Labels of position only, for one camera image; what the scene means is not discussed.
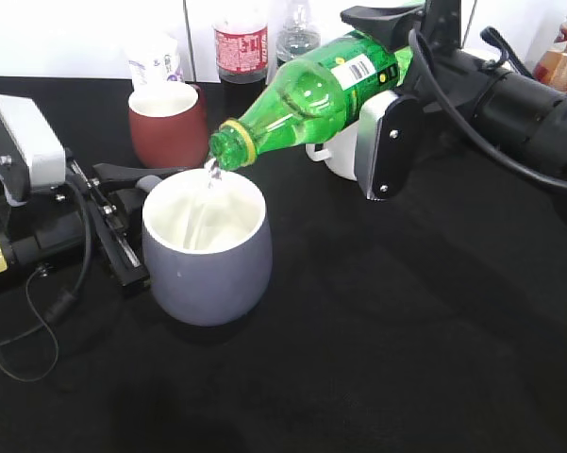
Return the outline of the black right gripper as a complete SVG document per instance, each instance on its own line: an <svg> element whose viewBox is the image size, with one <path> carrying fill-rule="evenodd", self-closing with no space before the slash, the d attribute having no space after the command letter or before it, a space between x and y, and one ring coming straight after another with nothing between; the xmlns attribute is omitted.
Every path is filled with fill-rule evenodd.
<svg viewBox="0 0 567 453"><path fill-rule="evenodd" d="M409 46L411 30L417 34L417 49L396 92L433 94L431 82L436 81L445 94L467 93L467 58L459 47L459 1L422 1L385 8L353 6L340 17L374 39L395 39L397 50Z"/></svg>

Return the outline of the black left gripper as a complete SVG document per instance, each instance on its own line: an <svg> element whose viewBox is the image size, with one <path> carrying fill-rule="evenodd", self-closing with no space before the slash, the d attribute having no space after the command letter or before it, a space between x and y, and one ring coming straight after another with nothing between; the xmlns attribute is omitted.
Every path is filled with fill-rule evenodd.
<svg viewBox="0 0 567 453"><path fill-rule="evenodd" d="M68 158L65 182L72 185L37 195L37 263L59 268L84 260L85 246L91 243L122 293L141 293L149 283L140 252L146 195L134 186L145 176L164 179L186 170L98 163L86 175L75 159Z"/></svg>

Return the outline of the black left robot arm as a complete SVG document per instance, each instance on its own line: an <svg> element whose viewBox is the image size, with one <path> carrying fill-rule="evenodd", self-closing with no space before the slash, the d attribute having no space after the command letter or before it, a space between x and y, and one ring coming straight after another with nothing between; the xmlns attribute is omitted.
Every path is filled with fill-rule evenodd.
<svg viewBox="0 0 567 453"><path fill-rule="evenodd" d="M92 243L125 293L142 291L137 183L178 171L99 163L86 175L32 99L0 94L0 283Z"/></svg>

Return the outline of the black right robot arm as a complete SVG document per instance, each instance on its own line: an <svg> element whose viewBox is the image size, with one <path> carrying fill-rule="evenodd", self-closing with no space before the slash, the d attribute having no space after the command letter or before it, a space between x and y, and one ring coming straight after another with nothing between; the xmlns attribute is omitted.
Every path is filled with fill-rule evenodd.
<svg viewBox="0 0 567 453"><path fill-rule="evenodd" d="M500 57L484 60L459 46L458 1L354 6L340 16L389 51L411 49L400 89L414 95L425 113L444 115L511 172L567 193L567 94L536 81L494 28L481 36Z"/></svg>

